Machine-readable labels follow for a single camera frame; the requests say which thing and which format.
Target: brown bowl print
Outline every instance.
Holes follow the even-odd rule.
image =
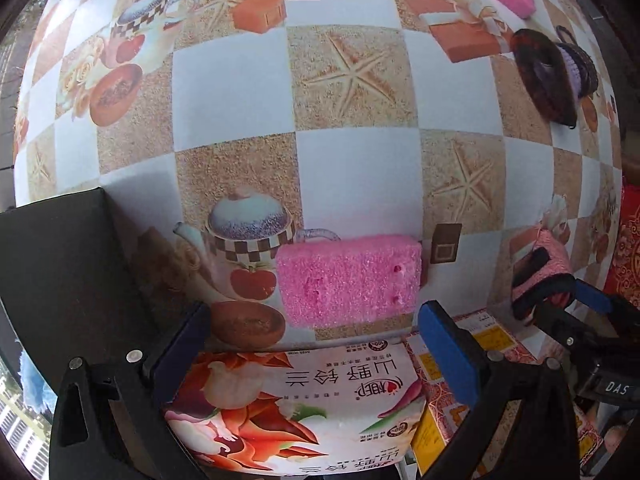
[[[587,119],[587,126],[592,132],[598,131],[598,112],[590,97],[582,100],[582,111],[584,118]]]
[[[121,118],[135,101],[141,84],[142,69],[136,64],[119,66],[100,79],[89,102],[93,122],[109,126]]]
[[[211,305],[211,333],[242,350],[261,350],[284,335],[284,317],[274,308],[254,301],[223,301]]]

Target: teapot lid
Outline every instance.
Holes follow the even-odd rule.
[[[209,214],[209,228],[230,240],[260,240],[286,229],[289,213],[274,197],[247,186],[219,200]]]

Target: red apple print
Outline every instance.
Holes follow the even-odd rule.
[[[266,300],[276,290],[276,275],[270,270],[236,269],[229,281],[234,292],[246,300]]]
[[[126,63],[137,56],[145,43],[145,35],[139,34],[122,43],[116,51],[116,62]]]

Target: checkered pattern band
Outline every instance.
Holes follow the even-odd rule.
[[[123,25],[115,25],[111,33],[114,37],[128,38],[133,36],[140,28],[145,25],[151,24],[158,14],[162,14],[166,9],[166,0],[161,0],[153,9],[146,12],[139,18],[136,18],[132,22],[124,23]]]
[[[225,258],[230,262],[256,264],[273,260],[280,246],[291,243],[295,234],[296,228],[291,222],[284,231],[261,240],[239,242],[214,235],[214,243],[210,249],[214,254],[218,254],[219,251],[224,252]]]

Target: ribbon bow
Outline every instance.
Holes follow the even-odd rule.
[[[447,0],[454,6],[452,12],[425,12],[420,14],[429,27],[433,25],[449,25],[462,22],[470,25],[477,25],[487,31],[498,41],[501,53],[510,51],[509,43],[502,35],[509,30],[509,27],[500,20],[498,11],[494,6],[485,3],[484,0]]]

